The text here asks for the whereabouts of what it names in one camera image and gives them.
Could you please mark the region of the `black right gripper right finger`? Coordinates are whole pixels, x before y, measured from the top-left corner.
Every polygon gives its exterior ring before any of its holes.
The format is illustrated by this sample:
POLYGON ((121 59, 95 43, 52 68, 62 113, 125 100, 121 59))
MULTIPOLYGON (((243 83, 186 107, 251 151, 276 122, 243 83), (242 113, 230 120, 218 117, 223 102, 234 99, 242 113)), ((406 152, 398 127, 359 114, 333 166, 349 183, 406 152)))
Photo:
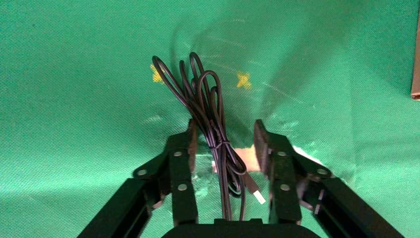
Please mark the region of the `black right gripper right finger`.
POLYGON ((398 232, 328 168, 296 152, 284 135, 254 124, 260 170, 269 180, 269 222, 299 225, 301 208, 330 238, 399 238, 398 232))

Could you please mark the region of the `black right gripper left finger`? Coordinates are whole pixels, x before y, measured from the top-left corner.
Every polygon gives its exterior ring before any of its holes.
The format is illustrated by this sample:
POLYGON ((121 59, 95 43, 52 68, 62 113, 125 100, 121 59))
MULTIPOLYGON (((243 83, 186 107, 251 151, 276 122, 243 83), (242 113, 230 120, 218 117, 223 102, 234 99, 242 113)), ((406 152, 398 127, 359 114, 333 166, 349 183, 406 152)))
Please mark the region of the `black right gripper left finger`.
POLYGON ((165 238, 186 238, 198 222, 192 185, 197 151, 197 127, 189 120, 185 132, 170 136, 164 150, 133 171, 97 213, 80 238, 138 238, 152 212, 172 197, 174 227, 165 238))

